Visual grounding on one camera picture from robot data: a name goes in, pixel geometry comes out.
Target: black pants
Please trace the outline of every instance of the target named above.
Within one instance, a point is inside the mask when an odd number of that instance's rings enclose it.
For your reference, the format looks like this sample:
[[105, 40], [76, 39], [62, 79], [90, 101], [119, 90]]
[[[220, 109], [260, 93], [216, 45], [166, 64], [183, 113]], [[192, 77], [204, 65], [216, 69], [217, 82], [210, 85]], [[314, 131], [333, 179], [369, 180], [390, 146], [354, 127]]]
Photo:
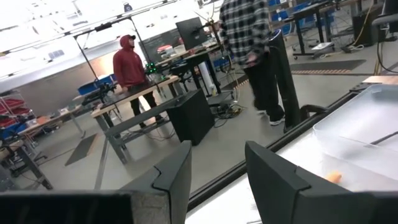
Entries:
[[[140, 89], [140, 86], [130, 86], [129, 87], [129, 91], [130, 92], [136, 92], [135, 90], [138, 90], [138, 89]], [[149, 106], [151, 108], [154, 108], [155, 106], [157, 106], [153, 92], [147, 93], [143, 97], [148, 102], [148, 104], [149, 104]], [[139, 100], [138, 100], [138, 98], [130, 101], [130, 104], [131, 104], [131, 108], [132, 108], [132, 111], [134, 112], [135, 116], [141, 114], [141, 110], [139, 109]]]
[[279, 105], [278, 87], [271, 63], [268, 55], [265, 55], [257, 65], [245, 68], [244, 72], [253, 90], [254, 106], [257, 110], [267, 111], [271, 121], [277, 121], [283, 118], [284, 111]]

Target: red hoodie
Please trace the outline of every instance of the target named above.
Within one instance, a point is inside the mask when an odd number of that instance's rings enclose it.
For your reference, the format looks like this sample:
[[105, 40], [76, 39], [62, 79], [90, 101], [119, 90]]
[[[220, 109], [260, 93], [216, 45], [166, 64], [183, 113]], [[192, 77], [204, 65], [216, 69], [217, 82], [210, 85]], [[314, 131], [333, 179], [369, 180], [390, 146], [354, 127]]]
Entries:
[[121, 87], [129, 87], [145, 82], [141, 58], [129, 44], [130, 35], [120, 38], [122, 49], [113, 55], [113, 72]]

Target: man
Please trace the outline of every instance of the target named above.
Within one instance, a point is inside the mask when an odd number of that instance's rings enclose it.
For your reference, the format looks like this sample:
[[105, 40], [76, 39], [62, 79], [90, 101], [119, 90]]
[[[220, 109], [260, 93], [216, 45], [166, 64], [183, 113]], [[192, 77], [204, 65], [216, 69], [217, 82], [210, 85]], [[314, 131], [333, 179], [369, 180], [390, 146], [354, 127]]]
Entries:
[[[137, 93], [148, 85], [142, 66], [141, 58], [134, 52], [134, 40], [136, 36], [125, 35], [120, 38], [122, 49], [113, 56], [113, 72], [123, 92]], [[145, 100], [151, 108], [156, 106], [153, 92], [144, 95]], [[131, 108], [134, 115], [141, 114], [138, 98], [131, 101]], [[163, 117], [156, 116], [156, 121], [162, 121]], [[139, 124], [141, 128], [146, 127], [144, 123]]]
[[267, 113], [270, 125], [280, 124], [285, 113], [279, 105], [275, 74], [270, 70], [266, 0], [224, 0], [220, 23], [224, 46], [249, 78], [254, 106], [259, 114]]

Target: computer monitor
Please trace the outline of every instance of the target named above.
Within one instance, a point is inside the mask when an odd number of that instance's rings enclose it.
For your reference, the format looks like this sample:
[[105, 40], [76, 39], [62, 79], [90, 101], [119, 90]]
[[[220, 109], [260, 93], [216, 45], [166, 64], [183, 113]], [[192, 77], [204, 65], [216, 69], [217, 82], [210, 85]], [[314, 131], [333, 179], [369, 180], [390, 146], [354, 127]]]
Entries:
[[185, 50], [190, 50], [208, 40], [199, 17], [177, 22], [175, 25], [180, 32]]

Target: plaid shirt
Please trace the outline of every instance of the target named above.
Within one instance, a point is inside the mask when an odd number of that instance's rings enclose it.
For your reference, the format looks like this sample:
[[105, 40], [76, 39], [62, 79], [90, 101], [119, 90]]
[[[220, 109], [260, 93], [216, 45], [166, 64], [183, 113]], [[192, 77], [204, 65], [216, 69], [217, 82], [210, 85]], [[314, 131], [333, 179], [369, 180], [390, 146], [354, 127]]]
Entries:
[[235, 61], [247, 68], [248, 54], [258, 57], [267, 48], [266, 0], [224, 0], [220, 9], [220, 36]]

